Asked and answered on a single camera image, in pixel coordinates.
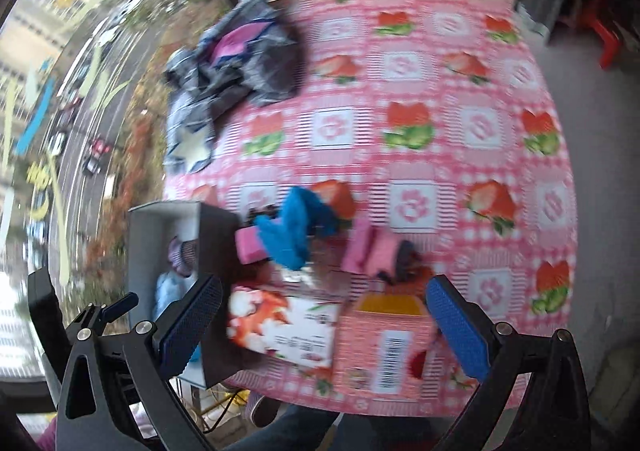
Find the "purple knitted sock roll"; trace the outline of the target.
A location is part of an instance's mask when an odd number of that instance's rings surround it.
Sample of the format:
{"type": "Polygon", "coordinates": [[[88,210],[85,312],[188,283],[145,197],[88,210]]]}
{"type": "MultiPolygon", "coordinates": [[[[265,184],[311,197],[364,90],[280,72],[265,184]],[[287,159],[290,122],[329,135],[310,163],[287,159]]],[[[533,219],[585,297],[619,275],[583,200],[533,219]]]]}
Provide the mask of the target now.
{"type": "Polygon", "coordinates": [[[198,241],[173,237],[168,245],[167,261],[177,275],[189,278],[198,264],[198,241]]]}

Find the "pink sponge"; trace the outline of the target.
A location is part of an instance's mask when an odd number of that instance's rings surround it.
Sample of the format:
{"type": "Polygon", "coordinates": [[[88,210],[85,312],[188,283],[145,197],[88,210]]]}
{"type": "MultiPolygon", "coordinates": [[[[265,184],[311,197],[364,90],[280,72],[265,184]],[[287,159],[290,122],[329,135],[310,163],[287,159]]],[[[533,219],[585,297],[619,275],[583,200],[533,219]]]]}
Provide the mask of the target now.
{"type": "Polygon", "coordinates": [[[264,243],[259,237],[259,230],[255,226],[244,227],[234,234],[236,253],[240,263],[251,265],[258,261],[269,259],[264,243]]]}
{"type": "Polygon", "coordinates": [[[354,219],[341,262],[341,269],[344,272],[363,275],[373,235],[374,226],[366,216],[358,216],[354,219]]]}

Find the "pink cardboard box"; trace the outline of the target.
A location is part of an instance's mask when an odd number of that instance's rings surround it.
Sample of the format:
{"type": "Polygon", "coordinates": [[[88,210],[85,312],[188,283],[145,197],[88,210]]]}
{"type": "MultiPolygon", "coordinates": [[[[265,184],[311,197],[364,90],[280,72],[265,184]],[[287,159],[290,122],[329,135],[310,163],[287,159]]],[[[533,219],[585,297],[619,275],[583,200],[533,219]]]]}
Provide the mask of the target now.
{"type": "Polygon", "coordinates": [[[345,396],[413,401],[420,397],[437,327],[416,295],[369,293],[338,319],[332,381],[345,396]]]}

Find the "grey plaid star cloth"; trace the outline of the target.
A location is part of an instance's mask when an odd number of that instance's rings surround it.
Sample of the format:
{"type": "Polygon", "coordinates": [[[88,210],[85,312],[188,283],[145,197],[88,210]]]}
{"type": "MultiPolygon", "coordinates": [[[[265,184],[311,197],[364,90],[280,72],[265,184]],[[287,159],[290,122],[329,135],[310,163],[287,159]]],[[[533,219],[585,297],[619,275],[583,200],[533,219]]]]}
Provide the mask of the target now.
{"type": "Polygon", "coordinates": [[[297,30],[269,0],[238,0],[194,48],[171,53],[163,72],[167,174],[195,174],[213,162],[215,122],[233,107],[294,98],[303,66],[297,30]]]}

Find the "light blue fluffy cloth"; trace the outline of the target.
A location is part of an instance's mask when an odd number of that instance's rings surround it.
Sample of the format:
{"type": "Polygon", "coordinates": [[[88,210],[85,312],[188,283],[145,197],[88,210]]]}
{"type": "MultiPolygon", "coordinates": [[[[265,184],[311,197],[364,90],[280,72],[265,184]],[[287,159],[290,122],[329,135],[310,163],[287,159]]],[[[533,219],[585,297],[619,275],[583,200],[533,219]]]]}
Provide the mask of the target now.
{"type": "Polygon", "coordinates": [[[162,273],[156,281],[152,319],[156,321],[171,303],[180,301],[189,292],[194,282],[195,278],[192,275],[189,278],[183,278],[175,271],[162,273]]]}

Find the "pink navy striped sock roll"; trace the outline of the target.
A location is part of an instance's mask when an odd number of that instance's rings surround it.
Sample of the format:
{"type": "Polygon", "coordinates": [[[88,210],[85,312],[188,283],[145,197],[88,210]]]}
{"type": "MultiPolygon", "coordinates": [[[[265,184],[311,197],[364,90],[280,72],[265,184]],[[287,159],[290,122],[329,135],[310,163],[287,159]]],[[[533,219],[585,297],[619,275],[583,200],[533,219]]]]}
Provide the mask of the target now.
{"type": "Polygon", "coordinates": [[[393,231],[375,232],[364,262],[365,275],[395,285],[412,280],[422,268],[422,257],[411,241],[393,231]]]}

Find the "pink strawberry tablecloth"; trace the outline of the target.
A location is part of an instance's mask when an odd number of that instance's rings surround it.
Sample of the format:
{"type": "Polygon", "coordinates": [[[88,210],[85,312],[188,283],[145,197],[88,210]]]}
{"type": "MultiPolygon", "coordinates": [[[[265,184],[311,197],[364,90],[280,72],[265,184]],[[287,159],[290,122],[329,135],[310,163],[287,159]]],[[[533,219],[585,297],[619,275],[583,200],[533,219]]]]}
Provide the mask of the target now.
{"type": "Polygon", "coordinates": [[[374,224],[496,321],[549,335],[570,313],[577,206],[558,114],[510,0],[286,0],[298,96],[239,105],[211,184],[246,211],[292,185],[346,181],[374,224]]]}

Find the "person's jeans leg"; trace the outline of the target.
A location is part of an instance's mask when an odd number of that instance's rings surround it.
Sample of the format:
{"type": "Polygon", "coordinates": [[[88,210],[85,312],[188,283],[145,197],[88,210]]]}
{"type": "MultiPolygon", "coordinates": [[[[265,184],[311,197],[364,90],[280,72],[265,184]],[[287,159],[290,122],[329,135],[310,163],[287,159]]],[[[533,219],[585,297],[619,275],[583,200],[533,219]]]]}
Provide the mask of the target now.
{"type": "MultiPolygon", "coordinates": [[[[274,422],[226,450],[318,450],[337,418],[337,412],[289,405],[274,422]]],[[[344,414],[329,449],[393,450],[434,439],[428,419],[344,414]]]]}

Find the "red plastic stool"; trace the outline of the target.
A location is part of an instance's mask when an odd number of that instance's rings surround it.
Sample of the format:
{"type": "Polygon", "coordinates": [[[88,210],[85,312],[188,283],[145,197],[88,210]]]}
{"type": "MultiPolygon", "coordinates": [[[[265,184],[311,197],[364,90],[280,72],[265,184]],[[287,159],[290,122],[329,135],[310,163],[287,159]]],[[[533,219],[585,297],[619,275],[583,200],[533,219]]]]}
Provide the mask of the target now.
{"type": "Polygon", "coordinates": [[[578,30],[591,30],[602,42],[599,65],[607,70],[623,47],[623,36],[605,0],[574,0],[570,22],[578,30]]]}

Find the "grey open storage box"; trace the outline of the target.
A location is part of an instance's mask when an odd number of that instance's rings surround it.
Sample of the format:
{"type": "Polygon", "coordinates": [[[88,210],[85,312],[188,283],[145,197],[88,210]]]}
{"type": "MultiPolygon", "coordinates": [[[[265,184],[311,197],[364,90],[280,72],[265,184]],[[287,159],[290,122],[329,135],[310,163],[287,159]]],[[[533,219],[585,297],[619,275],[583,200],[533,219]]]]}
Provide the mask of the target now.
{"type": "Polygon", "coordinates": [[[241,273],[234,243],[239,229],[234,212],[196,200],[158,200],[128,211],[126,289],[139,299],[129,312],[130,325],[156,320],[171,303],[172,296],[157,298],[162,275],[171,279],[171,295],[178,297],[200,278],[221,281],[221,304],[198,344],[198,359],[180,374],[201,389],[228,379],[243,360],[243,351],[228,341],[224,328],[230,286],[241,273]]]}

